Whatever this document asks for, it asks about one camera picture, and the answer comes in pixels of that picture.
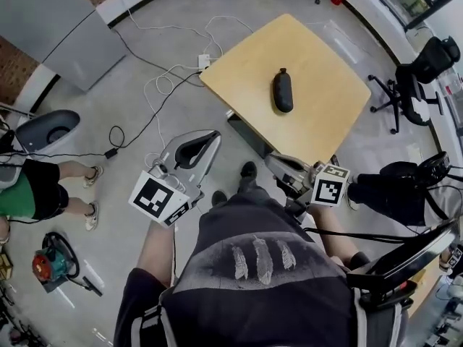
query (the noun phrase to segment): table top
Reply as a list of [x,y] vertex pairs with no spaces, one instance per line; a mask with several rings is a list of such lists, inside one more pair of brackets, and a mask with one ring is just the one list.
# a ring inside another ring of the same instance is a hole
[[411,297],[413,299],[413,305],[408,309],[409,317],[412,317],[424,301],[429,296],[432,296],[433,292],[431,291],[443,274],[439,269],[439,256],[430,262],[423,270],[424,273],[420,276],[419,281],[417,281],[417,290]]
[[[289,113],[278,111],[271,95],[282,67],[292,81]],[[244,39],[200,78],[271,147],[310,165],[330,160],[370,97],[355,72],[289,14]]]

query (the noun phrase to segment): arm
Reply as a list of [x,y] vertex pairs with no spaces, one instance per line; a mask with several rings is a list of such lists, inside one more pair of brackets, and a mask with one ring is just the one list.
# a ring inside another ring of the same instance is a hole
[[9,222],[6,217],[0,216],[0,241],[9,235]]
[[171,286],[174,253],[174,225],[163,228],[151,221],[137,267],[154,276],[165,287]]
[[[308,211],[313,216],[317,228],[339,233],[345,232],[330,207],[310,205]],[[350,260],[359,252],[353,241],[347,236],[320,235],[320,237],[326,254],[329,257],[338,257],[346,267],[349,267]]]

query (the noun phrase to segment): concrete floor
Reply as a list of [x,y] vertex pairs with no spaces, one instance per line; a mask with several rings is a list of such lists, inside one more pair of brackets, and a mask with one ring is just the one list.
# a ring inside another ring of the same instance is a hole
[[[314,0],[155,0],[134,13],[139,25],[183,25],[200,32],[215,15],[240,18],[257,30],[280,14],[290,13],[317,33],[361,78],[374,73],[387,80],[395,66],[386,52],[357,18],[343,6],[335,7],[329,0],[315,5]],[[186,30],[138,30],[125,19],[115,27],[138,55],[164,67],[185,64],[195,67],[197,55],[203,52],[207,40]],[[224,50],[228,50],[249,31],[234,20],[215,20],[211,32]],[[210,50],[218,56],[216,48]],[[178,69],[187,76],[192,71]],[[78,132],[68,145],[57,153],[102,153],[110,148],[108,133],[117,124],[132,139],[152,115],[143,97],[143,85],[162,73],[128,54],[90,91],[81,93],[59,80],[44,100],[39,113],[66,108],[82,117]],[[425,127],[403,120],[398,135],[391,135],[394,125],[390,111],[372,115],[371,105],[385,101],[375,84],[369,84],[372,97],[351,132],[337,151],[342,166],[354,174],[375,173],[396,160],[420,162],[436,152],[430,132]],[[157,108],[164,96],[154,86],[148,87],[148,97]],[[237,189],[239,170],[247,160],[259,167],[258,183],[280,202],[282,192],[276,188],[270,171],[246,142],[226,123],[226,106],[205,88],[188,84],[180,86],[160,113],[161,132],[168,142],[172,137],[196,129],[217,129],[223,142],[211,172],[203,181],[205,198],[198,207],[177,221],[177,275],[181,273],[197,237],[198,221],[211,207],[214,190],[228,195]],[[84,200],[97,199],[101,205],[100,223],[91,233],[85,231],[80,218],[62,215],[34,226],[13,225],[7,251],[14,263],[14,274],[8,282],[9,294],[17,310],[40,334],[54,346],[111,346],[114,325],[127,274],[137,262],[149,220],[127,203],[140,172],[147,169],[144,156],[161,152],[162,142],[156,123],[114,159],[81,158],[84,163],[101,163],[105,174],[90,190],[82,182],[69,180],[64,186],[71,196]],[[351,211],[345,203],[336,210],[348,231],[381,234],[411,234],[399,224],[374,213],[366,207]],[[104,293],[98,298],[71,283],[46,294],[30,268],[34,251],[41,247],[46,232],[65,233],[80,258],[82,274],[91,279]],[[357,242],[361,250],[376,258],[391,250],[389,244]]]

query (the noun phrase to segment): electrical outlet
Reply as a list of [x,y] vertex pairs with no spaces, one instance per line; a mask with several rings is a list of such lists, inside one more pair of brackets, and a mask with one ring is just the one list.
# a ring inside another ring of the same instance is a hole
[[209,54],[201,54],[197,56],[197,67],[200,71],[204,71],[211,65],[211,58]]

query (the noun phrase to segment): black t-shirt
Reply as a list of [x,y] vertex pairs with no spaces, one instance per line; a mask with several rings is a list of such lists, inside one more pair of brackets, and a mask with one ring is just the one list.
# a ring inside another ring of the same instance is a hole
[[160,307],[162,290],[145,271],[131,272],[116,347],[165,346],[165,332],[178,346],[357,342],[344,272],[273,200],[256,205],[236,195],[205,214],[195,250]]

